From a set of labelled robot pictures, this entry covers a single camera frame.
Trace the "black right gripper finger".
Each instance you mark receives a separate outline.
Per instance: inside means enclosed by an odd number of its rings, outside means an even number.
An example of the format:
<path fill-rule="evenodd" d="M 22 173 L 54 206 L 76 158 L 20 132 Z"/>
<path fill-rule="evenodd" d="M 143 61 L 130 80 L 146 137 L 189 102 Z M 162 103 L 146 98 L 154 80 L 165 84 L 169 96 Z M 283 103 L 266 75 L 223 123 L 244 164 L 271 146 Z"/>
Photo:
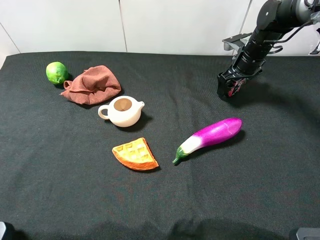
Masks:
<path fill-rule="evenodd" d="M 235 94 L 237 94 L 241 90 L 241 87 L 247 83 L 247 80 L 248 80 L 247 78 L 242 78 L 236 81 L 234 85 Z"/>
<path fill-rule="evenodd" d="M 230 78 L 225 76 L 223 73 L 219 73 L 217 76 L 217 94 L 220 98 L 228 98 L 230 88 L 228 87 L 228 83 Z"/>

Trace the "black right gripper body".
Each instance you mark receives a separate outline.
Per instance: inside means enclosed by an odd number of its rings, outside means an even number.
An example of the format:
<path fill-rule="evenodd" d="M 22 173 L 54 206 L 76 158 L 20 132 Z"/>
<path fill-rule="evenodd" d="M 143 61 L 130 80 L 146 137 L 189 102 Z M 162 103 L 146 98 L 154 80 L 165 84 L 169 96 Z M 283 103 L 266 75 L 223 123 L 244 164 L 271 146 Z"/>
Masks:
<path fill-rule="evenodd" d="M 250 79 L 263 72 L 265 61 L 239 61 L 232 64 L 225 72 L 219 74 L 219 81 L 226 83 L 235 79 Z"/>

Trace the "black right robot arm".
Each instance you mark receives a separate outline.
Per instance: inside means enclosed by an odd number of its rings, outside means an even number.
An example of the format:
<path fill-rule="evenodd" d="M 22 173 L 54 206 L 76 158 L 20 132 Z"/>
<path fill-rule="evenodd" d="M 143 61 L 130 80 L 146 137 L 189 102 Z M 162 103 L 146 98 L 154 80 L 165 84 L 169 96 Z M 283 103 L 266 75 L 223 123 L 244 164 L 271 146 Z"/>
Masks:
<path fill-rule="evenodd" d="M 262 73 L 267 55 L 283 50 L 284 35 L 320 21 L 318 0 L 268 0 L 259 11 L 256 28 L 223 40 L 226 51 L 235 50 L 230 67 L 217 76 L 217 94 L 222 100 L 234 96 L 248 80 Z"/>

